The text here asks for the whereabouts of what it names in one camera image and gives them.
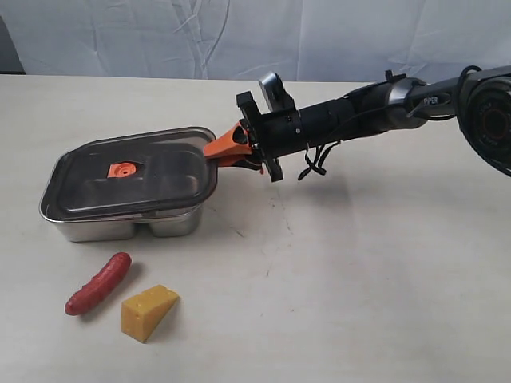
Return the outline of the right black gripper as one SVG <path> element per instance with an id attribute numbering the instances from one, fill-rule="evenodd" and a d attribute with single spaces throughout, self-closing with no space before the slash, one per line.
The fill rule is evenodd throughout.
<path id="1" fill-rule="evenodd" d="M 302 124 L 293 98 L 285 91 L 265 91 L 270 112 L 262 114 L 247 91 L 236 96 L 243 118 L 228 132 L 204 147 L 204 157 L 219 168 L 245 168 L 272 182 L 283 179 L 279 158 L 303 149 Z"/>

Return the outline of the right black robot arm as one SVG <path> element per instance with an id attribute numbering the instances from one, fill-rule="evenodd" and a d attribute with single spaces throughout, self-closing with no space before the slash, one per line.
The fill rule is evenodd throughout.
<path id="1" fill-rule="evenodd" d="M 488 165 L 510 173 L 510 68 L 465 67 L 457 77 L 428 84 L 388 70 L 385 80 L 303 109 L 277 73 L 259 80 L 269 108 L 261 113 L 250 92 L 236 97 L 242 119 L 204 147 L 220 167 L 267 171 L 283 179 L 279 158 L 303 152 L 299 174 L 325 175 L 324 162 L 343 141 L 416 129 L 429 121 L 455 119 L 469 146 Z"/>

